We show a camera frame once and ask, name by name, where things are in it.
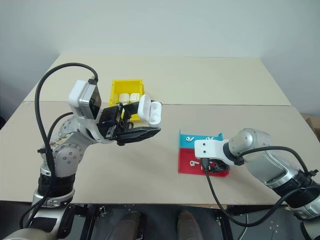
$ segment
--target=floor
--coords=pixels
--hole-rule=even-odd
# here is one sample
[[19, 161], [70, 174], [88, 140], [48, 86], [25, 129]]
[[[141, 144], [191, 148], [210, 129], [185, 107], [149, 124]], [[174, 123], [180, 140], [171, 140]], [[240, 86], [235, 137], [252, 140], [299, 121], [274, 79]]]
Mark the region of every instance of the floor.
[[[19, 228], [20, 215], [28, 209], [27, 204], [17, 202], [0, 203], [0, 239]], [[221, 227], [217, 222], [215, 210], [201, 207], [181, 205], [108, 205], [109, 215], [97, 220], [92, 233], [92, 240], [106, 240], [113, 226], [122, 216], [130, 211], [144, 213], [147, 217], [145, 240], [176, 240], [177, 216], [185, 210], [193, 214], [202, 231], [204, 240], [222, 240]], [[255, 221], [266, 211], [249, 213], [249, 222]], [[245, 222], [246, 216], [237, 216]], [[81, 235], [84, 218], [76, 216], [70, 235], [66, 240], [78, 240]], [[239, 238], [243, 227], [231, 223], [233, 238]], [[248, 228], [242, 240], [301, 240], [304, 239], [300, 231], [300, 221], [285, 209], [277, 210], [268, 220], [259, 226]]]

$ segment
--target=black wire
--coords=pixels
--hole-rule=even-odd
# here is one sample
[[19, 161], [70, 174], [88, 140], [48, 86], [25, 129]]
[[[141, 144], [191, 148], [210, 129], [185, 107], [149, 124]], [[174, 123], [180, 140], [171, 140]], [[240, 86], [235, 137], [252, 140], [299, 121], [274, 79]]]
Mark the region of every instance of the black wire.
[[257, 226], [261, 223], [263, 223], [268, 217], [270, 217], [271, 214], [273, 214], [280, 206], [281, 204], [290, 196], [292, 196], [293, 194], [295, 194], [296, 192], [300, 191], [300, 190], [308, 190], [308, 189], [320, 189], [320, 185], [313, 185], [313, 186], [306, 186], [306, 187], [298, 187], [294, 190], [291, 190], [290, 192], [288, 192], [286, 195], [282, 196], [273, 206], [272, 208], [259, 220], [252, 222], [252, 223], [243, 223], [240, 221], [235, 220], [230, 213], [228, 213], [221, 205], [221, 203], [219, 202], [215, 190], [212, 186], [209, 174], [207, 171], [204, 172], [206, 179], [208, 180], [209, 186], [210, 186], [210, 190], [212, 192], [213, 198], [216, 201], [217, 205], [219, 206], [219, 208], [221, 209], [221, 211], [229, 218], [230, 221], [234, 222], [235, 224], [242, 226], [242, 227], [254, 227]]
[[39, 81], [37, 87], [36, 87], [36, 90], [35, 90], [35, 96], [34, 96], [34, 110], [35, 110], [35, 118], [36, 118], [36, 122], [38, 124], [38, 127], [39, 127], [39, 131], [40, 131], [40, 134], [41, 134], [41, 137], [42, 137], [42, 140], [43, 140], [43, 143], [44, 143], [44, 148], [45, 148], [45, 158], [46, 158], [46, 163], [48, 165], [48, 168], [51, 172], [51, 177], [50, 177], [50, 182], [49, 182], [49, 185], [46, 189], [46, 192], [45, 194], [43, 195], [43, 197], [37, 202], [35, 203], [30, 209], [28, 209], [27, 212], [25, 212], [22, 216], [21, 216], [21, 219], [20, 219], [20, 228], [23, 228], [23, 221], [24, 221], [24, 218], [25, 216], [32, 210], [32, 214], [31, 216], [29, 217], [28, 221], [27, 221], [27, 224], [26, 226], [28, 227], [33, 219], [33, 217], [37, 214], [38, 210], [41, 208], [41, 206], [45, 203], [45, 201], [47, 200], [50, 192], [51, 192], [51, 188], [52, 186], [54, 185], [54, 182], [56, 180], [56, 168], [55, 168], [55, 161], [54, 161], [54, 157], [53, 157], [53, 154], [52, 154], [52, 149], [50, 147], [50, 138], [51, 138], [51, 135], [52, 135], [52, 132], [53, 132], [53, 129], [51, 131], [51, 134], [50, 136], [46, 135], [46, 131], [45, 131], [45, 128], [44, 128], [44, 125], [42, 123], [42, 119], [41, 119], [41, 114], [40, 114], [40, 92], [41, 92], [41, 88], [44, 84], [44, 82], [47, 80], [47, 78], [53, 74], [54, 72], [60, 70], [60, 69], [63, 69], [63, 68], [66, 68], [66, 67], [82, 67], [82, 68], [85, 68], [85, 69], [88, 69], [90, 70], [93, 75], [94, 75], [94, 81], [97, 83], [98, 82], [98, 74], [97, 72], [90, 66], [88, 65], [85, 65], [85, 64], [82, 64], [82, 63], [77, 63], [77, 62], [69, 62], [69, 63], [64, 63], [64, 64], [61, 64], [61, 65], [58, 65], [52, 69], [50, 69], [42, 78], [41, 80]]
[[51, 125], [51, 127], [50, 127], [50, 130], [49, 130], [49, 132], [48, 132], [48, 137], [47, 137], [48, 140], [49, 140], [49, 143], [50, 143], [50, 139], [51, 139], [52, 133], [53, 133], [53, 131], [54, 131], [55, 126], [57, 125], [57, 123], [58, 123], [61, 119], [63, 119], [64, 117], [69, 116], [69, 115], [72, 115], [72, 114], [74, 114], [72, 111], [71, 111], [71, 112], [67, 112], [67, 113], [65, 113], [65, 114], [62, 114], [61, 116], [59, 116], [59, 117], [52, 123], [52, 125]]
[[304, 161], [302, 160], [302, 158], [300, 157], [300, 155], [293, 149], [289, 148], [289, 147], [286, 147], [286, 146], [264, 146], [264, 147], [257, 147], [257, 148], [254, 148], [254, 149], [250, 149], [250, 150], [247, 150], [247, 151], [244, 151], [242, 153], [240, 153], [237, 158], [238, 160], [240, 158], [242, 158], [244, 155], [247, 155], [247, 154], [252, 154], [252, 153], [256, 153], [256, 152], [262, 152], [262, 151], [268, 151], [268, 150], [283, 150], [283, 151], [286, 151], [286, 152], [290, 152], [292, 153], [295, 158], [298, 160], [298, 162], [300, 163], [304, 173], [308, 173], [308, 168], [306, 166], [306, 164], [304, 163]]

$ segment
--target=yellow tray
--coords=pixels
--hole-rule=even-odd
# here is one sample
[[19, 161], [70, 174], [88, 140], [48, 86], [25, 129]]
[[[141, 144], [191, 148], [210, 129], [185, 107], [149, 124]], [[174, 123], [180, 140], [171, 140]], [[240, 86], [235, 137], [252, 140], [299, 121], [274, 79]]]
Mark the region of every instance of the yellow tray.
[[[121, 79], [112, 81], [112, 89], [110, 94], [109, 106], [112, 107], [119, 103], [119, 94], [139, 93], [140, 97], [145, 94], [144, 84], [142, 79]], [[138, 114], [131, 116], [131, 121], [140, 121]]]

